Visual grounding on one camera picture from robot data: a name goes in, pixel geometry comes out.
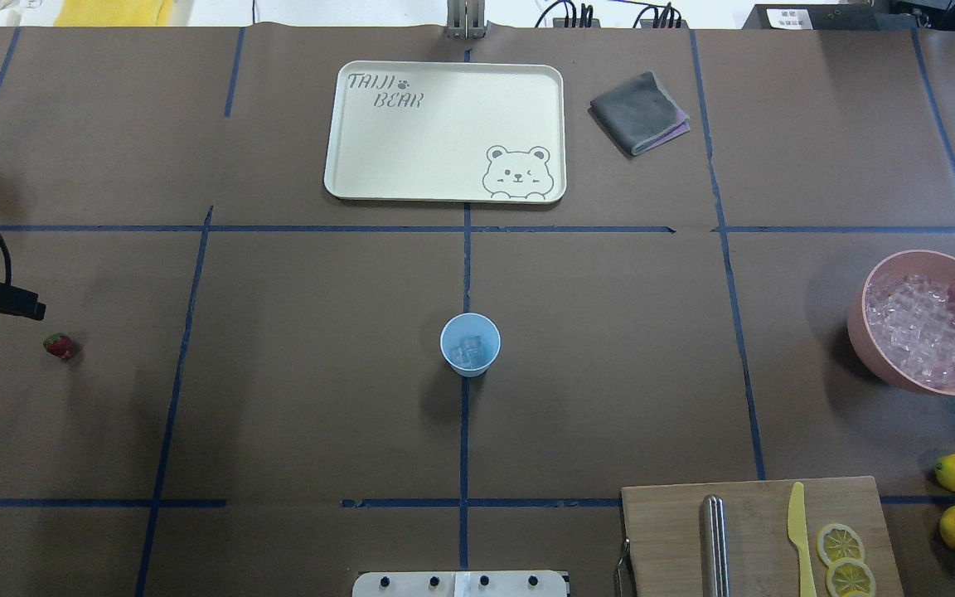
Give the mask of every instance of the wooden cutting board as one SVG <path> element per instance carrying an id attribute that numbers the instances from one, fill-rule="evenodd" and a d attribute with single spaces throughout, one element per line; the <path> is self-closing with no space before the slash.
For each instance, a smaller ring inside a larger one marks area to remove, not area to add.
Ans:
<path id="1" fill-rule="evenodd" d="M 812 578 L 827 593 L 827 567 L 816 534 L 830 522 L 849 525 L 865 544 L 879 597 L 904 597 L 879 491 L 872 477 L 798 479 L 806 485 Z M 798 552 L 788 539 L 788 500 L 795 481 L 742 481 L 622 488 L 625 533 L 632 542 L 639 597 L 701 596 L 700 505 L 725 500 L 732 597 L 798 595 Z"/>

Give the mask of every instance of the bear face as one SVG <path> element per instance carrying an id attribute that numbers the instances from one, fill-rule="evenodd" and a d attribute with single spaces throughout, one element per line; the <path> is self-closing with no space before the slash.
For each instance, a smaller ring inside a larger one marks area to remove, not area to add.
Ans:
<path id="1" fill-rule="evenodd" d="M 539 201 L 555 185 L 547 167 L 550 152 L 545 148 L 534 147 L 526 152 L 492 146 L 485 156 L 488 158 L 488 170 L 482 178 L 482 185 L 492 193 L 492 199 L 524 197 Z"/>

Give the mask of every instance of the towel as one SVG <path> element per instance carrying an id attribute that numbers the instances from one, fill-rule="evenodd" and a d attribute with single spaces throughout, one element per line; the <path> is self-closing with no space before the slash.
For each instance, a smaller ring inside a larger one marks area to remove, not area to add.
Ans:
<path id="1" fill-rule="evenodd" d="M 655 73 L 644 72 L 592 99 L 592 113 L 615 143 L 632 155 L 668 143 L 691 131 L 680 109 Z"/>
<path id="2" fill-rule="evenodd" d="M 166 26 L 173 0 L 65 0 L 56 27 Z"/>

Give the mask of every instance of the red strawberry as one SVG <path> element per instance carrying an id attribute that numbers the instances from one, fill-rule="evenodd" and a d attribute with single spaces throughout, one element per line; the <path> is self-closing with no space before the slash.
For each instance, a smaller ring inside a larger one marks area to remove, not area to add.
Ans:
<path id="1" fill-rule="evenodd" d="M 65 336 L 64 333 L 56 333 L 56 335 L 47 337 L 46 340 L 42 341 L 42 347 L 63 362 L 72 358 L 72 339 Z"/>

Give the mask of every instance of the bowl of ice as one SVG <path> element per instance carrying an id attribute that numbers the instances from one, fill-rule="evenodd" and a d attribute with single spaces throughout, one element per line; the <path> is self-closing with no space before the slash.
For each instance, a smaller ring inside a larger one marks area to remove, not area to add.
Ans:
<path id="1" fill-rule="evenodd" d="M 905 250 L 868 274 L 846 319 L 857 356 L 883 381 L 955 396 L 955 257 Z"/>

